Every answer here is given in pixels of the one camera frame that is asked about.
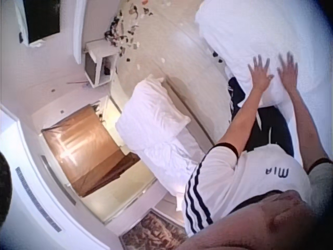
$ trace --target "brown curtain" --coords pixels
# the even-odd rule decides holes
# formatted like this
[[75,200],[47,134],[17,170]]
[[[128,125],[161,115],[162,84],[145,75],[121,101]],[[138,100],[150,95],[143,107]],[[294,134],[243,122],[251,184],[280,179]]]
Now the brown curtain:
[[80,196],[117,179],[139,159],[125,156],[91,106],[71,114],[42,134]]

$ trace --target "wall-mounted television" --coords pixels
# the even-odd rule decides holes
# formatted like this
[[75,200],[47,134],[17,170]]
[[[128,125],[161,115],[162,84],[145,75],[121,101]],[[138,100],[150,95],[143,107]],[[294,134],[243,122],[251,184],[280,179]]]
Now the wall-mounted television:
[[60,0],[15,0],[24,44],[60,32]]

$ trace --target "white nightstand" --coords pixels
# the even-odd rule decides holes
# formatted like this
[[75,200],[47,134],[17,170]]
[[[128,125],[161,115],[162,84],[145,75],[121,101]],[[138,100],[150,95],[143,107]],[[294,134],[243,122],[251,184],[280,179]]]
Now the white nightstand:
[[106,40],[89,42],[85,47],[84,71],[93,88],[110,82],[116,73],[118,48]]

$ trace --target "fingers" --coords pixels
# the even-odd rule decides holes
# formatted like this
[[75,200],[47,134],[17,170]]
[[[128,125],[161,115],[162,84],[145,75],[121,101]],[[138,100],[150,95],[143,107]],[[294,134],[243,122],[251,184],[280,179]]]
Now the fingers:
[[262,68],[262,58],[261,58],[261,55],[258,56],[258,59],[259,59],[259,64],[258,64],[258,66],[259,66],[260,68]]
[[293,55],[292,54],[290,54],[289,59],[290,59],[290,61],[289,61],[290,64],[293,65]]
[[279,74],[279,76],[280,76],[280,79],[282,80],[282,71],[281,71],[281,69],[280,69],[280,68],[277,68],[277,72],[278,72],[278,74]]
[[254,63],[254,68],[258,67],[257,58],[256,57],[253,58],[253,63]]
[[264,68],[266,72],[268,71],[269,66],[270,66],[270,59],[268,58]]
[[283,61],[283,59],[282,59],[282,55],[281,55],[281,54],[279,54],[279,60],[280,60],[280,63],[281,63],[281,65],[282,65],[282,70],[284,70],[284,69],[286,68],[286,64],[285,64],[285,62]]
[[290,64],[290,56],[291,56],[291,54],[290,54],[290,52],[288,52],[287,53],[287,64],[288,65]]
[[295,72],[296,72],[296,77],[298,76],[298,63],[295,65]]
[[248,64],[248,67],[249,67],[251,75],[253,75],[253,69],[251,68],[251,66],[249,64]]

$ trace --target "white t-shirt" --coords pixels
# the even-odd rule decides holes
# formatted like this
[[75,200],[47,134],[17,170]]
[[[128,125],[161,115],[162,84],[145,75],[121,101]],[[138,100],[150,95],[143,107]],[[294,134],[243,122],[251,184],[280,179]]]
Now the white t-shirt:
[[227,216],[242,202],[269,191],[296,190],[310,202],[302,166],[276,144],[243,152],[227,143],[213,147],[188,181],[183,201],[185,229],[192,236]]

